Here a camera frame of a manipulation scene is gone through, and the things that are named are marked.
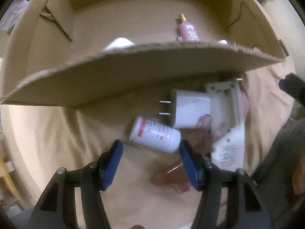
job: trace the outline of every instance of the red stripe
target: red stripe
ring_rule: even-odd
[[[144,132],[144,127],[146,125],[146,119],[143,118],[142,120],[142,123],[141,123],[141,126],[140,126],[140,130],[138,132],[138,137],[141,137],[143,132]]]

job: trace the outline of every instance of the pink object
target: pink object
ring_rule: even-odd
[[[180,24],[178,26],[182,40],[199,41],[198,33],[194,24],[188,22],[184,14],[179,15]]]

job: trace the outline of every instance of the metal screw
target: metal screw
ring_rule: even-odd
[[[209,169],[213,168],[213,165],[211,165],[210,162],[206,162],[206,166],[207,166]]]
[[[89,163],[90,168],[96,168],[97,167],[97,162],[91,162]]]
[[[246,171],[243,168],[238,168],[237,172],[241,175],[244,175],[246,173]]]
[[[61,168],[59,168],[59,169],[57,170],[57,173],[58,173],[58,174],[62,174],[62,173],[64,173],[65,171],[66,171],[66,169],[63,168],[63,167],[61,167]]]

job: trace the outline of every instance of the white bottle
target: white bottle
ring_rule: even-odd
[[[176,129],[138,116],[130,132],[129,140],[160,151],[174,153],[179,148],[181,134]]]

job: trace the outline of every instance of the white charger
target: white charger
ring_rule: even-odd
[[[170,115],[173,128],[195,128],[201,116],[210,114],[211,102],[206,93],[173,89],[170,100],[160,102],[170,103],[171,112],[159,114]]]

